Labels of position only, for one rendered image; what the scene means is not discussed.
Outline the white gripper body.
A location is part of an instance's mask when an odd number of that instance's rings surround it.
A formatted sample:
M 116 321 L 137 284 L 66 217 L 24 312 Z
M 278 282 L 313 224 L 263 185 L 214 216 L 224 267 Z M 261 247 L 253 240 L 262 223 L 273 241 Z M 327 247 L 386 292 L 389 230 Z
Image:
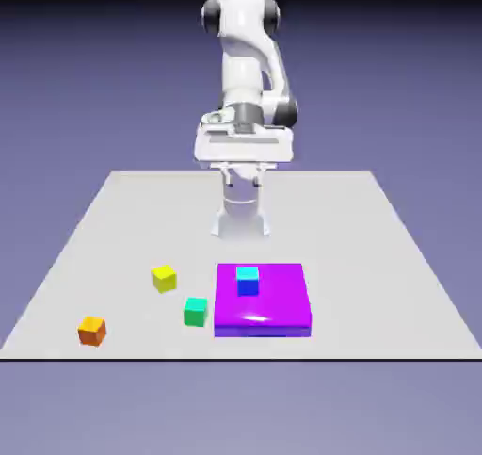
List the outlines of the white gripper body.
M 293 141 L 289 128 L 255 125 L 252 134 L 238 134 L 232 123 L 200 124 L 194 157 L 204 164 L 287 163 L 294 157 Z

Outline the small blue cube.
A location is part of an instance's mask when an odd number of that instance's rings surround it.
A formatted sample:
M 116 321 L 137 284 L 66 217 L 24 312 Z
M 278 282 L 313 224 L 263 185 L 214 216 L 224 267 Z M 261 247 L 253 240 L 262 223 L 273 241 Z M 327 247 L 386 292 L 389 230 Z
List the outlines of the small blue cube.
M 259 294 L 260 274 L 258 267 L 238 266 L 235 274 L 238 296 L 257 296 Z

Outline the small yellow cube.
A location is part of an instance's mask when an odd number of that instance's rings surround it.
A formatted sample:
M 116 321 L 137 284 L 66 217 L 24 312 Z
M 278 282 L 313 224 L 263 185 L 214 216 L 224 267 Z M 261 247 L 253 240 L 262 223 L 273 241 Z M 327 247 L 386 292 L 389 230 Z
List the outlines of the small yellow cube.
M 153 286 L 159 293 L 166 293 L 177 287 L 177 274 L 169 265 L 151 270 Z

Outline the small green cube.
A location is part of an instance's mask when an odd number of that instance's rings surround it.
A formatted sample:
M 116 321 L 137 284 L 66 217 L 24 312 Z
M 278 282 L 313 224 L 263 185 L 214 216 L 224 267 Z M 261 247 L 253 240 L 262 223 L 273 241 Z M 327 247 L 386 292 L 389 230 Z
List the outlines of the small green cube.
M 188 298 L 184 307 L 184 324 L 203 327 L 207 318 L 208 301 L 205 298 Z

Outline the small orange cube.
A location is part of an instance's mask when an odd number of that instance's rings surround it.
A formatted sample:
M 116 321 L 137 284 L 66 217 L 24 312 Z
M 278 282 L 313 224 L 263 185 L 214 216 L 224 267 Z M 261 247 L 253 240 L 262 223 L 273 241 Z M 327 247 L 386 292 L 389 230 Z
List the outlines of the small orange cube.
M 105 320 L 101 317 L 85 317 L 77 332 L 82 345 L 99 347 L 106 336 Z

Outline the large magenta box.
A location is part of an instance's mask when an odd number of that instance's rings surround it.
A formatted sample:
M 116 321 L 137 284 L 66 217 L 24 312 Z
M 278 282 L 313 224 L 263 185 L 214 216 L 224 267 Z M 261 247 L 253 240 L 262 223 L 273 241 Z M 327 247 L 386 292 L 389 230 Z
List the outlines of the large magenta box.
M 256 266 L 257 296 L 238 296 L 236 268 Z M 309 337 L 312 309 L 300 263 L 217 265 L 214 306 L 216 337 Z

